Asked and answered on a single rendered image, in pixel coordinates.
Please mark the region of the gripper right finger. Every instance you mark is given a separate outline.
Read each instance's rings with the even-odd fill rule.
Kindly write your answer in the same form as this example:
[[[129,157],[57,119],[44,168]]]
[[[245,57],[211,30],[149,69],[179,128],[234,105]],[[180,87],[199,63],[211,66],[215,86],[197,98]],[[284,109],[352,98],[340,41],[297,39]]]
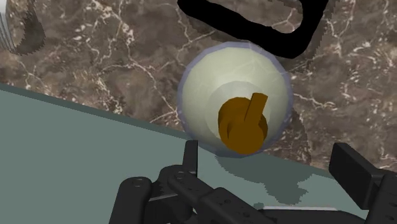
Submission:
[[[362,210],[365,224],[397,224],[397,172],[376,168],[347,143],[335,143],[330,174]]]

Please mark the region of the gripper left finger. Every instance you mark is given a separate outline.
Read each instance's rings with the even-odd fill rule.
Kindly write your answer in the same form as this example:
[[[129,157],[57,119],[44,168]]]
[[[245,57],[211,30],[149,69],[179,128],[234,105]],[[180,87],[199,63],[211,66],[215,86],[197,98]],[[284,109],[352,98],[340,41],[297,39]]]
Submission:
[[[121,182],[109,224],[275,224],[197,173],[198,142],[188,140],[182,164],[162,168],[155,182],[146,177]]]

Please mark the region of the pale bottle with brown pump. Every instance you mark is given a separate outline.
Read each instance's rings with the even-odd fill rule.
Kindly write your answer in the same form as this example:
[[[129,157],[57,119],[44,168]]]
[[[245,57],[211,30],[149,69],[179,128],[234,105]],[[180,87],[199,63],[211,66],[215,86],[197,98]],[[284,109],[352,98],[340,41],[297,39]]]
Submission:
[[[253,93],[268,97],[263,109],[268,134],[261,150],[272,146],[289,125],[293,93],[291,78],[274,55],[250,42],[225,42],[205,49],[186,67],[178,86],[178,117],[184,131],[201,148],[239,158],[227,148],[218,131],[221,106]]]

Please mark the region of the black curved loop object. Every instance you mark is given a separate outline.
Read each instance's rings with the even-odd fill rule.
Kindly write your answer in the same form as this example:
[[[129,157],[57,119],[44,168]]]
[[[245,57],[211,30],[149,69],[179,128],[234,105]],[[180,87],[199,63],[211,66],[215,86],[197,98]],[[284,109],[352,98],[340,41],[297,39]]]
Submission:
[[[237,39],[248,40],[264,50],[287,59],[301,55],[308,47],[329,0],[299,0],[303,8],[300,26],[291,33],[281,33],[245,19],[239,13],[208,0],[178,0],[188,16]]]

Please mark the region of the white ribbed object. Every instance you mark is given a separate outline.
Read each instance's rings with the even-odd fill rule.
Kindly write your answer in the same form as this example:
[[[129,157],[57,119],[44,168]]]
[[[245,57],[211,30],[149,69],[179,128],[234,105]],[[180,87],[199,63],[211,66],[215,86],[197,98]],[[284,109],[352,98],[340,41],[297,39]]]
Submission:
[[[5,12],[0,12],[0,46],[11,53],[16,52],[15,45],[8,28]]]

